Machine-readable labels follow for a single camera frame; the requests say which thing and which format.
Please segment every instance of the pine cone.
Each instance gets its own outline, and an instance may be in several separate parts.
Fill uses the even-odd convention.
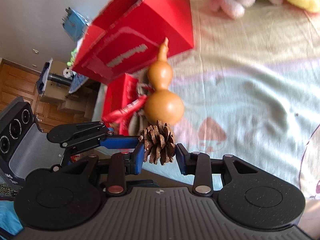
[[[174,133],[167,123],[162,124],[157,121],[156,125],[150,125],[148,128],[140,131],[139,140],[144,142],[145,154],[144,162],[150,155],[149,162],[158,163],[160,158],[161,165],[172,162],[175,155],[175,139]]]

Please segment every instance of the bed sheet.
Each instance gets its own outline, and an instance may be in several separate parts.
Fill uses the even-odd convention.
[[[170,90],[186,107],[177,142],[211,158],[234,154],[320,199],[320,16],[257,0],[231,20],[208,0],[190,3],[195,48],[169,59]],[[175,161],[143,168],[193,183]]]

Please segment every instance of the cardboard box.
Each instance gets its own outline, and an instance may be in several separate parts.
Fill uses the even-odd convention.
[[[62,75],[63,70],[67,67],[66,63],[60,61],[52,61],[49,73]],[[70,87],[58,84],[56,82],[47,81],[44,94],[40,97],[41,102],[59,105],[66,101]]]
[[[58,106],[58,111],[63,111],[71,114],[84,114],[87,107],[88,97],[83,97],[78,101],[66,99],[65,102]]]
[[[82,113],[82,114],[75,114],[75,115],[73,116],[73,118],[74,118],[74,119],[84,118],[84,113]]]
[[[112,0],[88,27],[73,70],[109,84],[150,65],[165,37],[168,56],[194,47],[189,0]]]
[[[128,74],[123,74],[110,83],[103,106],[103,113],[101,117],[103,121],[112,111],[121,109],[138,98],[136,92],[137,83],[138,79]],[[113,127],[116,134],[123,134],[127,136],[129,135],[128,127],[131,117],[132,116],[129,116],[120,123],[107,122],[106,125]]]
[[[87,106],[84,111],[84,118],[86,118],[88,122],[91,121],[92,119],[94,108],[97,102],[97,97],[98,97],[98,93],[94,91],[88,95]]]

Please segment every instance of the wooden door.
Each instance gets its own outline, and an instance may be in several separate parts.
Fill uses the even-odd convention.
[[[73,114],[58,111],[57,106],[39,101],[36,89],[38,79],[37,75],[3,64],[0,69],[0,111],[16,97],[22,96],[24,101],[30,103],[44,132],[59,124],[73,123]]]

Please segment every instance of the gourd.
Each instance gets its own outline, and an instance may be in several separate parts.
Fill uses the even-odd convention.
[[[148,97],[144,112],[147,120],[153,125],[157,120],[175,125],[184,113],[181,98],[168,90],[173,77],[172,67],[167,62],[168,42],[165,38],[160,45],[157,61],[148,69],[148,79],[155,92]]]

